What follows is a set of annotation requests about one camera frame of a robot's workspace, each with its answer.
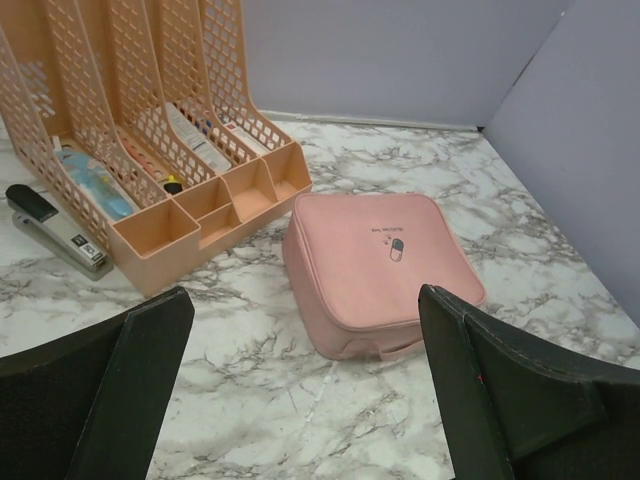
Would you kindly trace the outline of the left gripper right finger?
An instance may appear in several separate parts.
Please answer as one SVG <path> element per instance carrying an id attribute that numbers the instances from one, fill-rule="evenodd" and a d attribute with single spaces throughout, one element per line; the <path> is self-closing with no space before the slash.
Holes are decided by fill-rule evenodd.
<path id="1" fill-rule="evenodd" d="M 638 370 L 555 345 L 439 286 L 423 286 L 418 303 L 455 478 L 638 478 Z"/>

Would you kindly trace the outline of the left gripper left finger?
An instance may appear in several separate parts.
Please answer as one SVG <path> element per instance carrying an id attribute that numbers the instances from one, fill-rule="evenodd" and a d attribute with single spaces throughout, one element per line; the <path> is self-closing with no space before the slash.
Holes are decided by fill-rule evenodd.
<path id="1" fill-rule="evenodd" d="M 174 287 L 3 357 L 2 478 L 145 478 L 193 320 Z"/>

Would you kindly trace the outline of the pink medicine kit case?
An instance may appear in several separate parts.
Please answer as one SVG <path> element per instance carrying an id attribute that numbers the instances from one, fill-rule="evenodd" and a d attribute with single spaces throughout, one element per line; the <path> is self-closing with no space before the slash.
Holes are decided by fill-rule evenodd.
<path id="1" fill-rule="evenodd" d="M 487 298 L 439 205 L 424 194 L 304 194 L 282 250 L 310 341 L 332 360 L 387 360 L 421 346 L 425 284 L 474 306 Z"/>

